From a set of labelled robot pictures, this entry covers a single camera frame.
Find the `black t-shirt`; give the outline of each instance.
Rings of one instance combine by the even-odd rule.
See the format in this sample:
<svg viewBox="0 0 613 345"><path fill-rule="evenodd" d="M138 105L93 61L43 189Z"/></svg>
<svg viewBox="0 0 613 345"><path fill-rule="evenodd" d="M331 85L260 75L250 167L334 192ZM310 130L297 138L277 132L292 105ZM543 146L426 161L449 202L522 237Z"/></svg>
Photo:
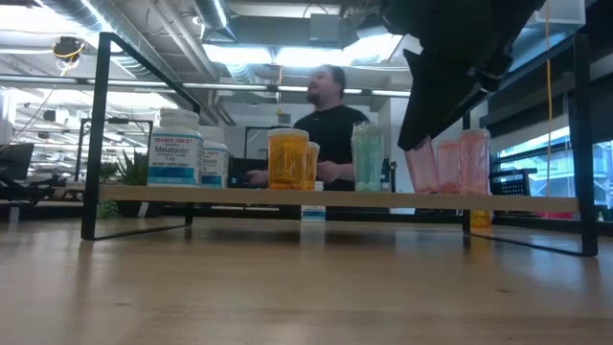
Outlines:
<svg viewBox="0 0 613 345"><path fill-rule="evenodd" d="M298 120L295 128L308 132L309 141L319 145L319 161L348 164L352 159L353 125L369 122L361 111L345 105L316 111ZM326 184L327 191L354 191L354 183L337 179Z"/></svg>

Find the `exposed duct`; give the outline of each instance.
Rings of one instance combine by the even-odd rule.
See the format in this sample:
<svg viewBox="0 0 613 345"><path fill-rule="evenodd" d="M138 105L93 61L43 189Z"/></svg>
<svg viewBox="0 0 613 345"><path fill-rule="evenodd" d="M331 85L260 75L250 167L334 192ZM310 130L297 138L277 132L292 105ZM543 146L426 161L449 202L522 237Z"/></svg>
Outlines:
<svg viewBox="0 0 613 345"><path fill-rule="evenodd" d="M162 60L157 52L141 36L111 1L107 0L38 0L42 5L60 14L64 19L79 23L89 34L95 35L102 31L112 31L134 47L143 57L157 69L174 81L177 75ZM156 78L132 57L113 57L113 61L140 80L156 80Z"/></svg>
<svg viewBox="0 0 613 345"><path fill-rule="evenodd" d="M195 3L196 13L200 18L202 25L202 36L207 33L218 32L228 38L236 40L236 37L230 30L228 23L230 22L230 12L223 0L193 0ZM253 83L261 84L268 83L266 80L258 78L254 73L253 68L248 64L226 65L230 76L238 83ZM275 97L272 93L258 93L259 96L266 98Z"/></svg>
<svg viewBox="0 0 613 345"><path fill-rule="evenodd" d="M244 84L269 84L270 80L265 80L256 75L255 69L248 64L234 65L229 64L226 65L228 68L228 72L234 81L237 83ZM254 92L256 95L265 98L275 98L276 95L274 92Z"/></svg>
<svg viewBox="0 0 613 345"><path fill-rule="evenodd" d="M193 0L195 11L202 23L202 36L213 31L236 40L228 27L230 11L223 0Z"/></svg>

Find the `man's arm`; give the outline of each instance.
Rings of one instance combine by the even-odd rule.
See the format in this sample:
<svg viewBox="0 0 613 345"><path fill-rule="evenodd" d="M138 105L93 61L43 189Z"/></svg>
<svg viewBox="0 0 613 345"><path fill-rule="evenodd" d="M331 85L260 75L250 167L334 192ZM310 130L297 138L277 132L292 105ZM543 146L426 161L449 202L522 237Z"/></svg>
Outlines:
<svg viewBox="0 0 613 345"><path fill-rule="evenodd" d="M317 164L317 176L326 183L331 183L337 179L354 181L353 163L336 164L326 161Z"/></svg>

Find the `ceiling light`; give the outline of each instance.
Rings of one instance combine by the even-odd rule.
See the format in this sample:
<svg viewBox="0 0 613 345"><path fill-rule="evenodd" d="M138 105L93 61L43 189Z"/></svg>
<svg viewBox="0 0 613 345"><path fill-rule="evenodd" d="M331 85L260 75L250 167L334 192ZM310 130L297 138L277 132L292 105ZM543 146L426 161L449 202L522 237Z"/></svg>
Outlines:
<svg viewBox="0 0 613 345"><path fill-rule="evenodd" d="M264 47L220 47L203 45L211 61L225 64L272 63L272 57Z"/></svg>
<svg viewBox="0 0 613 345"><path fill-rule="evenodd" d="M85 34L83 27L45 7L0 5L0 30L26 33Z"/></svg>
<svg viewBox="0 0 613 345"><path fill-rule="evenodd" d="M399 34L377 34L364 37L343 50L349 61L381 62L387 60L402 40Z"/></svg>
<svg viewBox="0 0 613 345"><path fill-rule="evenodd" d="M282 48L275 58L276 64L286 67L347 66L348 62L340 49Z"/></svg>
<svg viewBox="0 0 613 345"><path fill-rule="evenodd" d="M108 92L106 101L118 107L134 107L148 109L172 108L176 109L176 103L156 93L136 93L136 92Z"/></svg>

